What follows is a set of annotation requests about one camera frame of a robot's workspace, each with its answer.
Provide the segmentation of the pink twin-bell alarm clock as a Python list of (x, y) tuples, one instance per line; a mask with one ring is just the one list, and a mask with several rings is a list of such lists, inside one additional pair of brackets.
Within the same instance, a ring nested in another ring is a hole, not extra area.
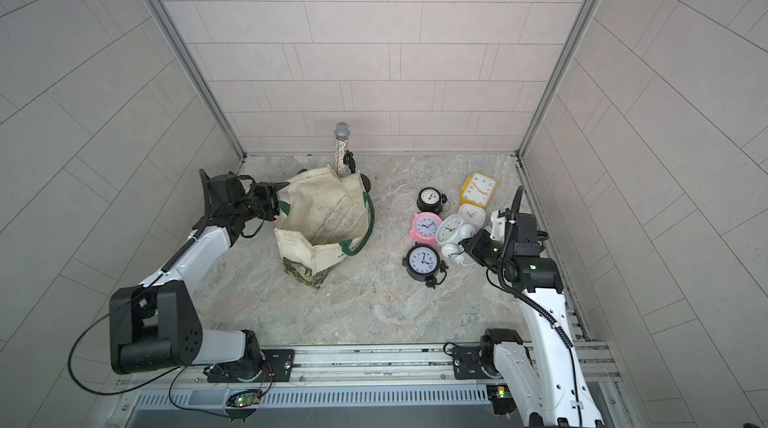
[(416, 243), (438, 247), (437, 231), (443, 220), (434, 213), (422, 212), (414, 215), (409, 237)]

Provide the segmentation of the canvas bag with green handles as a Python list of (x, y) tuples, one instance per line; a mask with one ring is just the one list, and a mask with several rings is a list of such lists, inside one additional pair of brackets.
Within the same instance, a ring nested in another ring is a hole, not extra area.
[(340, 178), (330, 167), (290, 179), (278, 193), (274, 230), (285, 271), (317, 289), (337, 265), (360, 254), (375, 224), (369, 191), (364, 175)]

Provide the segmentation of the black and white alarm clock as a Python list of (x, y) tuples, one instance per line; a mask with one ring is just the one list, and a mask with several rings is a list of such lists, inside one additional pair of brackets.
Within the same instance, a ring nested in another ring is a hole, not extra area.
[(402, 266), (415, 281), (435, 289), (447, 277), (448, 267), (438, 252), (431, 246), (416, 243), (402, 259)]

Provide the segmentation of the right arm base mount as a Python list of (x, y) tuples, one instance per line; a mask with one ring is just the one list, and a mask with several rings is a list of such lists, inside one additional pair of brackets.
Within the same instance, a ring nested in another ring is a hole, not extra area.
[(485, 363), (480, 344), (446, 342), (443, 352), (451, 358), (457, 380), (490, 380), (500, 377), (498, 372)]

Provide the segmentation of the yellow square alarm clock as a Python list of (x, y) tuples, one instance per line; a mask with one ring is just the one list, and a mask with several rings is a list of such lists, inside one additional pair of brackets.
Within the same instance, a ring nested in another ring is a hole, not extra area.
[(470, 175), (460, 190), (460, 203), (486, 209), (498, 186), (498, 182), (481, 173)]

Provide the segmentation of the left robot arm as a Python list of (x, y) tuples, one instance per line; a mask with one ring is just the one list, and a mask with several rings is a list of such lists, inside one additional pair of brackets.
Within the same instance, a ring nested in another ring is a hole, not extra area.
[(234, 173), (200, 179), (204, 212), (186, 242), (156, 273), (110, 299), (110, 362), (117, 374), (195, 365), (205, 367), (212, 383), (247, 382), (265, 369), (255, 333), (204, 328), (191, 294), (244, 237), (247, 222), (275, 220), (286, 185)]

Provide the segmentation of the white square alarm clock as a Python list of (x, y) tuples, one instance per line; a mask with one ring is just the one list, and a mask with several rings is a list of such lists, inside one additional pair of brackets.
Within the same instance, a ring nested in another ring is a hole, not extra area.
[(485, 226), (487, 213), (482, 207), (471, 203), (461, 204), (458, 209), (458, 214), (465, 222), (472, 224), (477, 230), (480, 230)]

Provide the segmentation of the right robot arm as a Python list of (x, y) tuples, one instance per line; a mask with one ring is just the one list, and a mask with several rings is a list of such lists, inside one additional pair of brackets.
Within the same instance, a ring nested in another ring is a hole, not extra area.
[(461, 243), (471, 259), (495, 274), (498, 287), (520, 304), (533, 346), (529, 359), (516, 332), (488, 329), (481, 338), (484, 369), (502, 378), (525, 427), (603, 427), (567, 326), (564, 285), (554, 260), (543, 258), (548, 234), (513, 229), (496, 242), (482, 230)]

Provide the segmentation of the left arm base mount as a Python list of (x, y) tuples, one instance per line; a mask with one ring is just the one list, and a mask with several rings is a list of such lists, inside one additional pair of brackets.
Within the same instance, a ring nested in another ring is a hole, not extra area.
[(293, 349), (268, 349), (252, 359), (205, 367), (204, 375), (209, 383), (256, 383), (287, 382), (290, 379), (296, 352)]

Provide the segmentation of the small black alarm clock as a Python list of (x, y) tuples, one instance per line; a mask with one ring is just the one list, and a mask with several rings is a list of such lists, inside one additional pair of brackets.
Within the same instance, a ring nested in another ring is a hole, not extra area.
[(447, 203), (447, 196), (433, 187), (423, 188), (417, 197), (417, 209), (421, 213), (440, 215)]

